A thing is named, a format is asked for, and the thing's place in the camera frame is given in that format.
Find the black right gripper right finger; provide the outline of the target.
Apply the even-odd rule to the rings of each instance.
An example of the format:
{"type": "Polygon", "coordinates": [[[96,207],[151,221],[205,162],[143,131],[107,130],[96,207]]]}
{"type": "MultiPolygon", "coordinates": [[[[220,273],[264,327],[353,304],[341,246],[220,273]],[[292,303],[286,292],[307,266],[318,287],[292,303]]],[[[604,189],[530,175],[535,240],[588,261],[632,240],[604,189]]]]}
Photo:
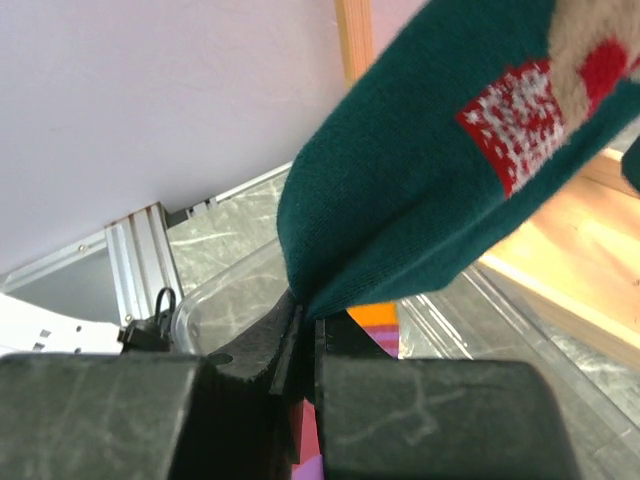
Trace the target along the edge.
{"type": "Polygon", "coordinates": [[[578,479],[559,405],[532,365],[399,360],[348,315],[315,326],[328,479],[578,479]]]}

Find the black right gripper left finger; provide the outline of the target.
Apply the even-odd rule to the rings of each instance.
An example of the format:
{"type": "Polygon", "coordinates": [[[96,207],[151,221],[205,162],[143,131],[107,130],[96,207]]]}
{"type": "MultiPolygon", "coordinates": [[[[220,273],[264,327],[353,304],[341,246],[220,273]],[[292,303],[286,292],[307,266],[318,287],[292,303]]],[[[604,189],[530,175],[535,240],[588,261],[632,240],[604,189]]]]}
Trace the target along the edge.
{"type": "Polygon", "coordinates": [[[286,479],[299,454],[287,387],[289,295],[206,356],[130,344],[112,324],[1,299],[5,479],[286,479]]]}

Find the purple sock with orange cuff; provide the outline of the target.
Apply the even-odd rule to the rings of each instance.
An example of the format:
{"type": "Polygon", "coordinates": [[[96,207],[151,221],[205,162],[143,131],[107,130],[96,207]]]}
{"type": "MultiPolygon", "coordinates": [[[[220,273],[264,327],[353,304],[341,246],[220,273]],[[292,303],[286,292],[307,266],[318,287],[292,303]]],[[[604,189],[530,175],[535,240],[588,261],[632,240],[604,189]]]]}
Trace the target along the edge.
{"type": "MultiPolygon", "coordinates": [[[[347,310],[347,314],[382,350],[394,358],[398,357],[399,322],[394,303],[353,307],[347,310]]],[[[323,478],[318,433],[315,407],[304,400],[300,462],[293,467],[292,479],[323,478]]]]}

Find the dark teal sock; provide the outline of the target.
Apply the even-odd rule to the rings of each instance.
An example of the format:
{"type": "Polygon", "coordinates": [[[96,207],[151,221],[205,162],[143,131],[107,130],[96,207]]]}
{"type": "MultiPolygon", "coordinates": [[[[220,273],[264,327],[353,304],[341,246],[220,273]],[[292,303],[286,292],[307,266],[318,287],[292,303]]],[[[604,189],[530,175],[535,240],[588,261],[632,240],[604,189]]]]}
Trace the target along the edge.
{"type": "Polygon", "coordinates": [[[292,164],[293,296],[322,318],[445,287],[638,114],[637,2],[428,2],[292,164]]]}

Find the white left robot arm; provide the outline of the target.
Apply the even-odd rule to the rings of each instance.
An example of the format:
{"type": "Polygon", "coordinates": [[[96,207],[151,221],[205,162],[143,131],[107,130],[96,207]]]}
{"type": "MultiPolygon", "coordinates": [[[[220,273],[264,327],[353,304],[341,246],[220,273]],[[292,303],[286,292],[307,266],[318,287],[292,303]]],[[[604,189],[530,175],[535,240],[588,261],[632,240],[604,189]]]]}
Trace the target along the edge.
{"type": "Polygon", "coordinates": [[[300,316],[284,294],[214,352],[179,354],[165,313],[120,328],[3,296],[2,477],[290,478],[300,316]]]}

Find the clear plastic bin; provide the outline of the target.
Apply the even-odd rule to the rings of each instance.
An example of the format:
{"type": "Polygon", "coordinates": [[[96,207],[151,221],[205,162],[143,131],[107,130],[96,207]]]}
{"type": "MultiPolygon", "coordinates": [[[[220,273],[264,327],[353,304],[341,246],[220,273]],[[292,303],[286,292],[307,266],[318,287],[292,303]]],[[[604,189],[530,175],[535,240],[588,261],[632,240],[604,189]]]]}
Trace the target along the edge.
{"type": "MultiPolygon", "coordinates": [[[[173,326],[179,350],[210,353],[262,317],[286,287],[276,241],[258,248],[183,301],[173,326]]],[[[533,364],[561,405],[587,479],[639,476],[639,377],[543,322],[514,288],[472,267],[449,287],[396,305],[402,358],[514,359],[533,364]]]]}

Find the wooden drying rack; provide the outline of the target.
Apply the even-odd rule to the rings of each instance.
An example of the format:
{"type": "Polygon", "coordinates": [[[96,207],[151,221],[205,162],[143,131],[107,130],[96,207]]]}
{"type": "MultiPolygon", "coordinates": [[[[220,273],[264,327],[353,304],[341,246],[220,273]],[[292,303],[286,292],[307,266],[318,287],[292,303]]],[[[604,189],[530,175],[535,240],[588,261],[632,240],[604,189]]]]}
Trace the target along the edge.
{"type": "Polygon", "coordinates": [[[524,287],[559,324],[604,347],[639,344],[639,203],[603,185],[596,154],[475,261],[524,287]]]}

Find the aluminium frame rail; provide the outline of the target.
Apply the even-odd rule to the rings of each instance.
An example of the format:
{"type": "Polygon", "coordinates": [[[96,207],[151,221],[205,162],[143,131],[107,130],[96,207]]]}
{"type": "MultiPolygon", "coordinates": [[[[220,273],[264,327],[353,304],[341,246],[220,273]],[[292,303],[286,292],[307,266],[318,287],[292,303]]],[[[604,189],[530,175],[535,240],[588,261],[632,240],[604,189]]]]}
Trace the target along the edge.
{"type": "Polygon", "coordinates": [[[158,291],[196,287],[275,239],[282,165],[187,209],[159,203],[1,278],[1,291],[63,315],[123,325],[158,291]]]}

